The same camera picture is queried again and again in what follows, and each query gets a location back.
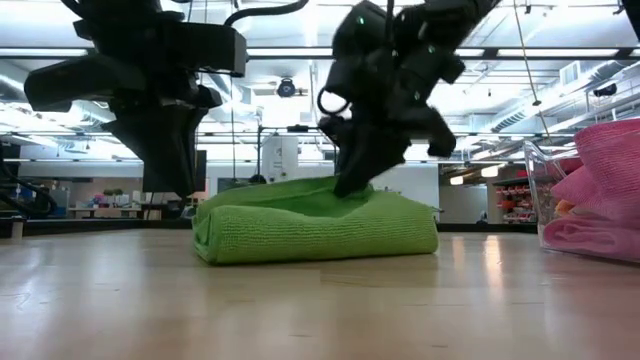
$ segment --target transparent container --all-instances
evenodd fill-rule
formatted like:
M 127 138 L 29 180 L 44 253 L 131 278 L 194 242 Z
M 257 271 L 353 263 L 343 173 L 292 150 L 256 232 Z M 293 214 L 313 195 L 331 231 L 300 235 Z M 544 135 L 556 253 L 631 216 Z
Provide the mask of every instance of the transparent container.
M 543 248 L 640 262 L 640 121 L 633 121 L 624 121 L 628 129 L 587 128 L 576 135 L 577 150 L 560 156 L 525 143 Z

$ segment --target ceiling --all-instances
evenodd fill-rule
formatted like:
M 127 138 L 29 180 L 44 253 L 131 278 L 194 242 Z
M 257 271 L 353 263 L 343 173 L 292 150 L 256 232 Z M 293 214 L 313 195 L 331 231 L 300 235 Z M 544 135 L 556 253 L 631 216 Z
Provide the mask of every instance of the ceiling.
M 241 8 L 256 6 L 277 6 L 287 1 L 245 0 L 239 3 Z M 240 20 L 235 27 L 247 38 L 249 47 L 316 47 L 330 46 L 335 29 L 344 16 L 349 12 L 355 1 L 350 0 L 312 0 L 305 9 L 289 15 L 248 18 Z M 408 6 L 421 1 L 396 0 L 396 6 Z M 165 9 L 189 13 L 188 4 L 176 4 L 162 1 Z M 636 47 L 638 38 L 635 36 L 628 18 L 621 14 L 614 14 L 618 10 L 617 0 L 518 0 L 516 1 L 522 35 L 526 47 Z M 207 22 L 220 24 L 233 11 L 230 1 L 196 0 L 191 5 L 192 22 Z M 77 18 L 58 1 L 47 0 L 0 0 L 0 48 L 8 47 L 90 47 L 91 44 L 76 37 L 71 23 Z M 513 2 L 505 0 L 485 18 L 473 31 L 463 45 L 465 47 L 520 47 L 520 36 Z M 581 62 L 582 73 L 585 77 L 589 71 L 598 69 L 606 64 L 602 61 Z M 12 74 L 2 72 L 4 68 L 14 69 Z M 27 71 L 52 64 L 51 60 L 0 60 L 0 76 L 15 78 L 26 76 Z M 505 119 L 514 118 L 510 115 L 527 113 L 527 107 L 533 102 L 532 85 L 536 94 L 540 93 L 547 99 L 542 115 L 547 126 L 556 126 L 558 133 L 572 133 L 593 121 L 607 120 L 613 110 L 621 109 L 624 114 L 635 114 L 635 102 L 638 99 L 631 95 L 637 93 L 633 80 L 637 74 L 635 70 L 627 71 L 616 78 L 623 85 L 619 94 L 611 98 L 589 97 L 589 83 L 582 88 L 566 91 L 559 89 L 560 70 L 570 65 L 572 61 L 540 61 L 530 60 L 528 65 L 531 78 L 527 71 L 527 64 L 519 60 L 469 60 L 466 61 L 467 70 L 456 84 L 441 84 L 436 87 L 429 104 L 438 108 L 446 117 L 452 130 L 456 132 L 488 132 L 496 124 L 508 123 L 502 132 L 508 133 L 540 133 L 544 126 L 536 114 L 528 114 L 521 120 L 511 124 Z M 625 63 L 620 69 L 632 65 Z M 257 120 L 261 118 L 263 125 L 287 126 L 300 123 L 303 119 L 314 119 L 309 113 L 317 112 L 310 96 L 296 96 L 281 99 L 274 95 L 274 90 L 282 78 L 293 79 L 297 88 L 312 92 L 320 89 L 327 77 L 330 60 L 252 60 L 247 64 L 246 76 L 233 80 L 235 91 L 234 101 L 225 107 L 214 109 L 200 128 L 201 132 L 228 131 L 230 129 L 231 112 L 234 111 L 238 122 L 237 131 L 255 132 Z M 214 86 L 213 81 L 204 78 L 205 84 Z M 631 110 L 624 107 L 625 99 L 632 106 Z M 341 99 L 327 99 L 326 107 L 339 107 Z M 83 109 L 91 108 L 94 112 L 95 104 L 83 105 Z M 567 120 L 575 119 L 585 113 L 597 109 L 606 109 L 604 114 L 585 116 L 571 126 L 559 126 Z M 56 123 L 55 114 L 50 115 Z M 0 128 L 8 129 L 7 124 Z M 65 128 L 60 121 L 61 129 Z M 23 131 L 42 129 L 34 120 L 33 123 L 23 122 Z M 250 144 L 255 137 L 238 137 L 238 141 Z M 220 136 L 204 139 L 208 143 L 225 143 L 230 137 Z M 570 138 L 555 140 L 559 145 L 570 142 Z M 456 159 L 473 159 L 474 154 L 502 149 L 503 147 L 518 147 L 511 137 L 483 139 L 479 137 L 461 137 L 459 153 Z M 426 151 L 413 151 L 416 160 L 423 160 Z M 488 158 L 507 159 L 505 156 L 517 153 L 504 152 L 501 155 Z

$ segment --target green microfiber cloth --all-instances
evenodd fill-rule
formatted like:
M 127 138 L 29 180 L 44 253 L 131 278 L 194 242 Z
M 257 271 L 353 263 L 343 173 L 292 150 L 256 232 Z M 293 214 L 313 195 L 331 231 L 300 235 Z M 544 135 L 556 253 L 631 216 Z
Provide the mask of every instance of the green microfiber cloth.
M 211 264 L 330 260 L 433 253 L 431 207 L 374 191 L 339 199 L 335 178 L 232 189 L 193 218 L 195 249 Z

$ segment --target pink cloth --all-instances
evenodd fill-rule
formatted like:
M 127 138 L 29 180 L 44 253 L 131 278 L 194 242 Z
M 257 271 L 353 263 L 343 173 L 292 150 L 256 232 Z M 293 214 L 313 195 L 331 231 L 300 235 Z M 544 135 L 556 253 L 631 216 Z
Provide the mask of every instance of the pink cloth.
M 623 226 L 640 226 L 640 119 L 590 126 L 575 142 L 584 166 L 552 195 Z
M 569 215 L 556 219 L 545 226 L 544 239 L 556 250 L 640 259 L 640 232 L 597 216 Z

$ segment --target white wall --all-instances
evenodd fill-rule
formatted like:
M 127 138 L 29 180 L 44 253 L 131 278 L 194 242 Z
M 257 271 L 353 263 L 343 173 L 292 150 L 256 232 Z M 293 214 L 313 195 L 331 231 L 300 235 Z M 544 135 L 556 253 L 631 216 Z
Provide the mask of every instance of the white wall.
M 249 178 L 255 174 L 255 164 L 238 164 L 236 177 Z M 20 176 L 30 177 L 93 177 L 93 178 L 142 178 L 143 166 L 139 163 L 23 163 Z M 297 170 L 298 178 L 329 176 L 333 174 L 332 165 L 301 165 Z M 229 165 L 209 164 L 209 193 L 218 192 L 218 178 L 233 177 Z M 402 192 L 403 196 L 431 206 L 439 206 L 438 168 L 435 165 L 400 166 L 389 170 L 372 181 L 378 189 L 385 186 Z
M 488 211 L 486 186 L 440 186 L 440 222 L 475 224 Z

